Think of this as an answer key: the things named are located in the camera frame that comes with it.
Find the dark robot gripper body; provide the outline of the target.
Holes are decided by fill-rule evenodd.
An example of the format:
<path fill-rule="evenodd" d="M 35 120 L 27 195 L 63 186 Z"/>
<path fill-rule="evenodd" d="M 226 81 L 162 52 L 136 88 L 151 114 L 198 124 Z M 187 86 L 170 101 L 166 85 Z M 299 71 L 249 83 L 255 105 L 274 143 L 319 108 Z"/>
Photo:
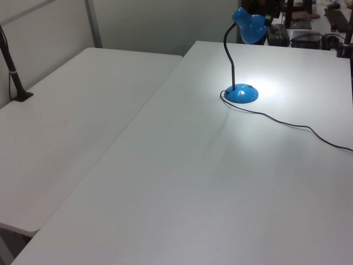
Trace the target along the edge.
<path fill-rule="evenodd" d="M 264 14 L 270 18 L 278 18 L 280 16 L 280 1 L 265 0 Z"/>

